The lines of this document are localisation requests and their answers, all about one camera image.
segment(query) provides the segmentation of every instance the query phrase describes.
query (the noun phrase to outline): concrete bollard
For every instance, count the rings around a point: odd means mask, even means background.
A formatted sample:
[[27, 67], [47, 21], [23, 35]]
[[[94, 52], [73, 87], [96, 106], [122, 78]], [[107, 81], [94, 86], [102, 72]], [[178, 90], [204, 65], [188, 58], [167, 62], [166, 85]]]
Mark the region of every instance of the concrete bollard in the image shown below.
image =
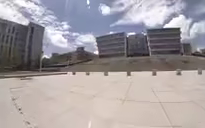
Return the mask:
[[182, 75], [182, 73], [181, 73], [181, 69], [177, 69], [177, 71], [176, 71], [176, 75], [177, 75], [177, 76], [181, 76], [181, 75]]
[[198, 69], [198, 75], [202, 75], [202, 69], [201, 68]]
[[90, 73], [89, 73], [89, 72], [86, 72], [86, 75], [87, 75], [87, 76], [89, 76], [89, 75], [90, 75]]
[[157, 76], [157, 70], [153, 69], [152, 76]]
[[104, 76], [108, 76], [108, 72], [104, 72]]
[[132, 74], [131, 74], [131, 72], [130, 71], [128, 71], [127, 72], [127, 76], [131, 76]]

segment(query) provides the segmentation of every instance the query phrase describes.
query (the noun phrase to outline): street lamp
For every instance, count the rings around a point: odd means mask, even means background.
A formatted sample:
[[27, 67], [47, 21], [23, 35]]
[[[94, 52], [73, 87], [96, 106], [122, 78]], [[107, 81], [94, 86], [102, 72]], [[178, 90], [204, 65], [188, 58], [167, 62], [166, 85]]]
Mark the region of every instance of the street lamp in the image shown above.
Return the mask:
[[39, 69], [39, 72], [42, 72], [42, 60], [43, 60], [43, 55], [44, 55], [44, 52], [42, 51], [42, 52], [41, 52], [41, 57], [40, 57], [40, 69]]

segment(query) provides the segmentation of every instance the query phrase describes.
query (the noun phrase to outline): paved ground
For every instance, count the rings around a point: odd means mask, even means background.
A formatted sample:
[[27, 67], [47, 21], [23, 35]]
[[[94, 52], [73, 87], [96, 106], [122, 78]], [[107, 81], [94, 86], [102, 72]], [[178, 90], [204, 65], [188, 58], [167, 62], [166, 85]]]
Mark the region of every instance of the paved ground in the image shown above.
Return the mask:
[[0, 128], [205, 128], [205, 71], [0, 80]]

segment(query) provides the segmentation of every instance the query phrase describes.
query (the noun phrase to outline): blue sky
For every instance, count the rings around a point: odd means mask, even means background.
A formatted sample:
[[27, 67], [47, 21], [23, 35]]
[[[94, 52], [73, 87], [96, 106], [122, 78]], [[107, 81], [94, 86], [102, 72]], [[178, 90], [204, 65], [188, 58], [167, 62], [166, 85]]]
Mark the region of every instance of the blue sky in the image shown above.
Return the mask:
[[0, 18], [44, 26], [47, 56], [97, 53], [96, 36], [161, 27], [181, 27], [182, 42], [205, 47], [205, 0], [0, 0]]

